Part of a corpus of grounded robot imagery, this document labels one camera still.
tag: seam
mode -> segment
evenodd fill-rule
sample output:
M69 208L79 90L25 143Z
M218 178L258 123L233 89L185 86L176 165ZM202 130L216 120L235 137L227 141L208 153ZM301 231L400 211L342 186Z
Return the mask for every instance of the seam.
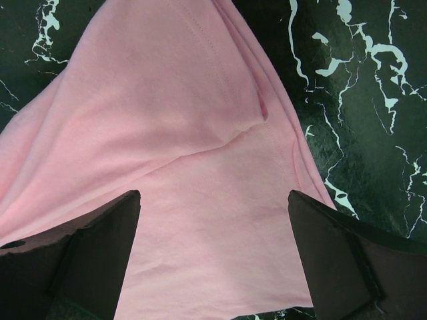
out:
M230 104L230 100L229 100L229 97L228 97L228 95L227 95L227 91L226 91L226 87L225 87L225 85L223 84L223 81L221 81L221 78L220 78L220 76L218 75L218 72L217 72L217 68L215 67L215 65L213 64L213 62L212 62L212 58L209 56L209 52L208 52L208 50L205 48L205 46L204 45L202 45L202 43L201 43L201 41L200 41L200 39L197 37L197 35L195 34L195 32L193 31L193 29L191 28L191 26L188 24L188 22L183 18L183 16L182 15L180 15L176 10L173 10L173 7L172 7L172 5L171 5L171 3L169 2L169 0L164 0L164 3L171 9L171 11L173 12L173 13L175 13L180 19L181 19L181 21L184 23L184 25L187 27L187 29L188 29L188 31L190 31L190 33L193 35L193 38L194 38L194 40L196 41L196 43L201 47L201 48L203 48L203 50L206 52L206 55L207 55L207 57L208 57L208 61L209 61L209 64L210 64L210 66L211 66L211 68L212 68L212 70L213 70L213 73L215 74L215 76L216 76L216 79L217 79L217 82L220 84L220 86L221 86L221 90L222 90L222 93L223 93L223 95L224 95L224 97L226 98L226 102L227 102L227 104ZM207 36L206 36L206 34L205 34L205 32L204 32L204 30L201 28L201 26L200 26L200 24L195 20L195 18L194 18L194 16L188 11L188 10L186 10L185 9L185 7L182 5L182 3L181 3L181 1L180 0L175 0L175 3L178 3L184 10L185 10L185 12L187 13L187 15L189 15L189 17L191 18L191 20L197 25L197 27L198 27L198 29L202 32L202 34L203 34L203 36L204 36L204 38L205 38L205 40L207 41L207 43L209 44L209 46L210 46L210 49L212 50L212 53L213 53L213 55L214 55L214 57L216 58L216 60L218 60L218 62L219 62L219 65L220 65L220 67L221 67L221 70L222 70L222 73L225 75L225 71L224 71L224 68L222 67L222 64L221 64L221 61L218 59L218 53L217 53L217 51L215 50L215 48L214 48L214 46L212 45L212 43L211 43L211 41L207 38ZM231 89L232 89L232 93L233 93L233 95L234 95L234 89L233 89L233 87L232 87L232 85L230 85L230 81L228 80L228 78L227 78L227 76L225 76L225 78L226 78L226 82L228 83L228 85L231 87Z

